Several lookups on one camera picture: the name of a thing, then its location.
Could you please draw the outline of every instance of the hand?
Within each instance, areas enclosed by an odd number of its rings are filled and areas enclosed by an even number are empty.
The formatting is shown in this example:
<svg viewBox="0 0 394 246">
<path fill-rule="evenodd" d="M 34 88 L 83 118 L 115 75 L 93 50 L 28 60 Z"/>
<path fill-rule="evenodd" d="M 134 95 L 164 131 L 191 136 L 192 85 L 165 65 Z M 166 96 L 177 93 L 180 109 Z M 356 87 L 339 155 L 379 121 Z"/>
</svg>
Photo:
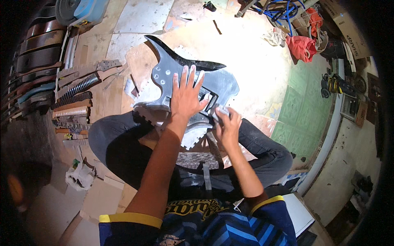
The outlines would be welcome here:
<svg viewBox="0 0 394 246">
<path fill-rule="evenodd" d="M 217 107 L 215 109 L 217 116 L 223 121 L 223 126 L 220 126 L 218 122 L 216 124 L 216 136 L 221 141 L 225 150 L 229 153 L 236 150 L 238 147 L 238 130 L 241 126 L 242 120 L 241 115 L 234 109 L 227 107 L 230 112 L 230 117 L 219 111 Z"/>
<path fill-rule="evenodd" d="M 188 66 L 183 67 L 178 84 L 178 73 L 173 77 L 173 93 L 171 98 L 171 118 L 189 121 L 190 117 L 203 110 L 208 100 L 198 100 L 198 93 L 204 81 L 204 71 L 200 71 L 196 85 L 193 88 L 196 66 L 192 65 L 188 78 Z"/>
</svg>

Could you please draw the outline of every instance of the person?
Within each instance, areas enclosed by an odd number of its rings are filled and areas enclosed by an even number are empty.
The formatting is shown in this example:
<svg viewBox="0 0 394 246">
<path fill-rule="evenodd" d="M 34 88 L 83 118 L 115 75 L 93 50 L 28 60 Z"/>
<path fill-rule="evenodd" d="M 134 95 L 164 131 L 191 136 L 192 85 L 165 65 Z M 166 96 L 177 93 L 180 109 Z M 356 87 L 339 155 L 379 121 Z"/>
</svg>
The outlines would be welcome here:
<svg viewBox="0 0 394 246">
<path fill-rule="evenodd" d="M 176 166 L 180 142 L 191 116 L 208 101 L 198 99 L 203 78 L 184 66 L 180 82 L 173 75 L 168 125 L 152 151 L 138 139 L 152 126 L 130 112 L 102 118 L 89 131 L 94 154 L 112 172 L 137 189 L 124 213 L 100 216 L 101 245 L 296 245 L 292 221 L 282 196 L 268 198 L 264 187 L 282 178 L 292 156 L 234 109 L 216 109 L 216 137 L 232 166 L 211 172 L 211 197 L 204 197 L 204 177 Z M 240 143 L 257 159 L 248 162 Z M 242 211 L 233 203 L 244 198 Z"/>
</svg>

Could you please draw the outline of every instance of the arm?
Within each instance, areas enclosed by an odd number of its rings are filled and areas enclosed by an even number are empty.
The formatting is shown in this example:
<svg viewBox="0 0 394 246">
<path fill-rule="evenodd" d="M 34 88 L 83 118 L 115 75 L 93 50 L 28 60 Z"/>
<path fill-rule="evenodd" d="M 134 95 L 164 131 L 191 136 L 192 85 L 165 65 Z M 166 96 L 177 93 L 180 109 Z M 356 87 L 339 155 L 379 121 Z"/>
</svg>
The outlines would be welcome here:
<svg viewBox="0 0 394 246">
<path fill-rule="evenodd" d="M 216 114 L 223 121 L 223 126 L 216 123 L 216 135 L 229 154 L 232 166 L 250 207 L 268 199 L 264 192 L 264 187 L 258 179 L 255 171 L 249 162 L 243 156 L 241 148 L 238 145 L 238 130 L 241 126 L 241 115 L 234 109 L 228 107 L 230 117 L 216 109 Z"/>
<path fill-rule="evenodd" d="M 208 100 L 198 101 L 198 92 L 204 80 L 204 71 L 200 72 L 193 88 L 195 71 L 196 67 L 192 65 L 189 78 L 187 78 L 188 66 L 184 66 L 180 85 L 178 74 L 174 74 L 170 123 L 154 148 L 143 174 L 141 187 L 126 208 L 125 213 L 142 213 L 159 219 L 164 216 L 168 187 L 187 123 L 191 116 L 203 110 L 208 104 Z"/>
</svg>

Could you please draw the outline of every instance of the jeans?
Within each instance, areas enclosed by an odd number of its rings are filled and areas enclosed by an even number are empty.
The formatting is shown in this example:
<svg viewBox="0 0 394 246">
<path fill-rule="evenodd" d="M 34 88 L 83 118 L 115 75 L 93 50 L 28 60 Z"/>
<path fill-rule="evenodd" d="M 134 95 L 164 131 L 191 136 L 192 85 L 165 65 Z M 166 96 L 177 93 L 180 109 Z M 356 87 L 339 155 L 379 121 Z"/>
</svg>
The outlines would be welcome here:
<svg viewBox="0 0 394 246">
<path fill-rule="evenodd" d="M 104 165 L 138 190 L 152 154 L 152 150 L 140 144 L 138 139 L 152 129 L 148 122 L 133 111 L 104 117 L 91 126 L 89 145 Z M 249 163 L 264 187 L 281 179 L 292 166 L 290 152 L 246 119 L 242 119 L 238 141 L 257 158 Z M 221 173 L 217 171 L 212 170 L 210 175 L 213 192 L 225 193 L 234 201 L 242 198 L 233 167 L 225 168 Z M 176 166 L 169 186 L 169 200 L 170 197 L 185 199 L 187 194 L 192 198 L 190 194 L 196 191 L 191 187 L 203 188 L 203 175 Z"/>
</svg>

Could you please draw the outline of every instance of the yellow sleeve trim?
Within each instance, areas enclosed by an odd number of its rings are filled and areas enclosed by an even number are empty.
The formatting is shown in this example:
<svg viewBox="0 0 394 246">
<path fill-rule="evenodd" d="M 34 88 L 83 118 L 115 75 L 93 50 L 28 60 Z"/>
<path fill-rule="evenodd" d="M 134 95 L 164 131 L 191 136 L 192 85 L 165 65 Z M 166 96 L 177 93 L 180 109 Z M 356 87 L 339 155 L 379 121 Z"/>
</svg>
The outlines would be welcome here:
<svg viewBox="0 0 394 246">
<path fill-rule="evenodd" d="M 163 223 L 163 221 L 159 218 L 150 215 L 141 214 L 141 213 L 120 213 L 114 215 L 100 215 L 99 221 L 100 223 L 133 222 L 133 223 L 139 223 L 148 226 L 154 226 L 159 229 Z"/>
<path fill-rule="evenodd" d="M 253 213 L 254 213 L 258 208 L 260 208 L 260 207 L 262 207 L 262 206 L 264 206 L 264 205 L 266 205 L 266 204 L 268 204 L 268 203 L 277 202 L 277 201 L 284 201 L 283 196 L 274 196 L 274 197 L 272 197 L 272 198 L 270 198 L 270 199 L 267 199 L 267 200 L 265 200 L 265 201 L 263 201 L 263 202 L 260 202 L 259 204 L 257 204 L 257 205 L 252 209 L 252 211 L 250 211 L 250 215 L 253 215 Z"/>
</svg>

